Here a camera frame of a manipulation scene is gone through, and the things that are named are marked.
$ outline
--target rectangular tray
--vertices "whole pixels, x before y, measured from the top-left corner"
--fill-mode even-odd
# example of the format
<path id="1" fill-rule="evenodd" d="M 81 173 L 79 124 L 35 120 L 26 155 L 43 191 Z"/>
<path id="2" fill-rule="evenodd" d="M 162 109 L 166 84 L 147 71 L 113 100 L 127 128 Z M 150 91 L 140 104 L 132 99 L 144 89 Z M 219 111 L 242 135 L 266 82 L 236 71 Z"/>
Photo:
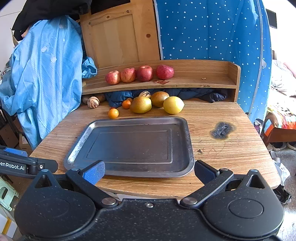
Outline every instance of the rectangular tray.
<path id="1" fill-rule="evenodd" d="M 83 169 L 103 160 L 106 175 L 181 177 L 194 166 L 187 121 L 181 117 L 96 120 L 64 160 L 66 169 Z"/>

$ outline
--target orange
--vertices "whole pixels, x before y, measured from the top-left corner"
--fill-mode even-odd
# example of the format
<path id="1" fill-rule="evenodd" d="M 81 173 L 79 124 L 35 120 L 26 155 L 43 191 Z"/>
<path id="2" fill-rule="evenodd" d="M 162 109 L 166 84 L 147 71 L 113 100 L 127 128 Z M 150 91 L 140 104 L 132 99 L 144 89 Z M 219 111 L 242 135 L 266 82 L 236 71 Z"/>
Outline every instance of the orange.
<path id="1" fill-rule="evenodd" d="M 122 102 L 122 107 L 124 109 L 129 109 L 130 105 L 131 105 L 131 102 L 129 100 L 125 100 L 124 102 Z"/>
<path id="2" fill-rule="evenodd" d="M 119 112 L 118 112 L 117 109 L 114 109 L 114 108 L 110 109 L 109 112 L 108 112 L 108 116 L 111 119 L 115 119 L 115 118 L 117 118 L 119 116 Z"/>

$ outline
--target white wall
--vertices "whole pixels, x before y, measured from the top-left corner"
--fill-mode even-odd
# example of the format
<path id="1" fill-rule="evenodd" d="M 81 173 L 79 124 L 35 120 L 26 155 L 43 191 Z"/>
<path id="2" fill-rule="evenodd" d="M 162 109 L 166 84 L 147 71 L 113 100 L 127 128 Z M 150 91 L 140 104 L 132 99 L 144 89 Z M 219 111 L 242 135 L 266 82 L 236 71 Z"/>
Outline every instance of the white wall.
<path id="1" fill-rule="evenodd" d="M 0 11 L 0 69 L 3 70 L 13 51 L 11 28 L 26 0 L 11 0 Z"/>
<path id="2" fill-rule="evenodd" d="M 277 29 L 270 27 L 271 48 L 282 62 L 296 65 L 296 8 L 287 0 L 263 0 L 276 13 Z"/>

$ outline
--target apple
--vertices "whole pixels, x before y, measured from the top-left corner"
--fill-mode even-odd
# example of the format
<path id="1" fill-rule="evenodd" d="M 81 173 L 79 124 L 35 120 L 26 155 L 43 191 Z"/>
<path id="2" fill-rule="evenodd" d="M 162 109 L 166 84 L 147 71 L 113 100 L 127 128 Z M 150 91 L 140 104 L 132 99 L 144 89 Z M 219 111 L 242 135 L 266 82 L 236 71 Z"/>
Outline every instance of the apple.
<path id="1" fill-rule="evenodd" d="M 117 70 L 110 71 L 106 74 L 106 82 L 110 85 L 116 85 L 120 81 L 120 73 Z"/>
<path id="2" fill-rule="evenodd" d="M 138 68 L 137 78 L 141 82 L 147 82 L 153 78 L 153 69 L 149 65 L 144 65 Z"/>
<path id="3" fill-rule="evenodd" d="M 172 78 L 174 76 L 174 73 L 175 73 L 174 69 L 167 65 L 161 64 L 156 68 L 156 75 L 161 80 L 168 80 Z"/>
<path id="4" fill-rule="evenodd" d="M 127 68 L 120 72 L 120 78 L 124 83 L 133 82 L 136 79 L 136 69 Z"/>

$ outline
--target tabletop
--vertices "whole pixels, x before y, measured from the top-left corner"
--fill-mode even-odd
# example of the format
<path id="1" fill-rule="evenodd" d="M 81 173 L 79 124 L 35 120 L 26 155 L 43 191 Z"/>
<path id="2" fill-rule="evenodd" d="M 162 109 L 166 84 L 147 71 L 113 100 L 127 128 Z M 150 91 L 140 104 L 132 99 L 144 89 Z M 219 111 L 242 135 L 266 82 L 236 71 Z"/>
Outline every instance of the tabletop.
<path id="1" fill-rule="evenodd" d="M 272 187 L 280 184 L 274 162 L 254 126 L 237 103 L 208 103 L 199 99 L 184 101 L 184 109 L 176 116 L 188 122 L 195 160 L 202 160 L 216 169 L 226 167 L 235 174 L 246 174 L 258 169 Z M 96 109 L 80 105 L 68 114 L 33 151 L 31 157 L 56 160 L 56 174 L 66 172 L 63 161 L 84 128 L 92 121 L 108 119 L 109 105 L 101 103 Z M 139 115 L 118 108 L 118 118 L 168 116 L 163 108 L 153 107 Z M 226 139 L 214 139 L 211 131 L 220 122 L 226 122 L 234 130 Z M 97 184 L 104 191 L 117 194 L 151 198 L 181 199 L 203 186 L 194 171 L 176 178 L 138 178 L 104 176 Z"/>

